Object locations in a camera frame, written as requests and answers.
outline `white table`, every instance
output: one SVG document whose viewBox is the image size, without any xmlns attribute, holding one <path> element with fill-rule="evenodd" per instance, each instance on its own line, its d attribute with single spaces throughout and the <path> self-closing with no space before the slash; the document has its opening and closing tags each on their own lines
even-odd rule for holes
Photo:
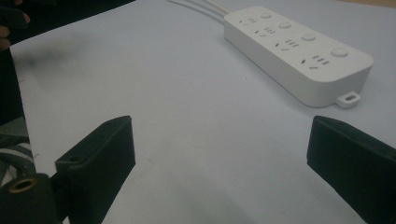
<svg viewBox="0 0 396 224">
<path fill-rule="evenodd" d="M 12 47 L 38 172 L 53 175 L 93 129 L 131 115 L 137 165 L 104 223 L 364 223 L 305 155 L 315 115 L 396 147 L 396 10 L 220 0 L 371 54 L 361 102 L 345 110 L 301 104 L 223 38 L 220 14 L 175 1 L 137 0 Z"/>
</svg>

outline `power strip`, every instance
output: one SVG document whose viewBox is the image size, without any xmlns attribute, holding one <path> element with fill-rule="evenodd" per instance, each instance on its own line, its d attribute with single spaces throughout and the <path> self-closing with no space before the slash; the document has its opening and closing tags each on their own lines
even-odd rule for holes
<svg viewBox="0 0 396 224">
<path fill-rule="evenodd" d="M 373 58 L 265 7 L 224 17 L 224 36 L 305 105 L 356 105 Z"/>
</svg>

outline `electrical outlet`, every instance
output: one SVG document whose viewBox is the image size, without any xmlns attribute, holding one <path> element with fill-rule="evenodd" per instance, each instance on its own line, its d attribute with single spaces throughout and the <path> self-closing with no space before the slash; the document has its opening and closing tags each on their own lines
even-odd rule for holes
<svg viewBox="0 0 396 224">
<path fill-rule="evenodd" d="M 224 17 L 224 37 L 302 103 L 356 105 L 373 58 L 265 7 Z"/>
</svg>

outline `wire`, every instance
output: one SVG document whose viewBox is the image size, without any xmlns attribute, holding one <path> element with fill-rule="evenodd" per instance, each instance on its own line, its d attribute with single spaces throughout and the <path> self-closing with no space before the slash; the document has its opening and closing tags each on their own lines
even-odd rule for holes
<svg viewBox="0 0 396 224">
<path fill-rule="evenodd" d="M 222 6 L 221 4 L 215 2 L 215 0 L 203 0 L 204 2 L 208 3 L 209 5 L 211 5 L 212 7 L 217 8 L 218 10 L 220 10 L 221 12 L 223 12 L 224 14 L 229 14 L 231 13 L 231 11 L 227 8 L 225 8 L 224 6 Z"/>
</svg>

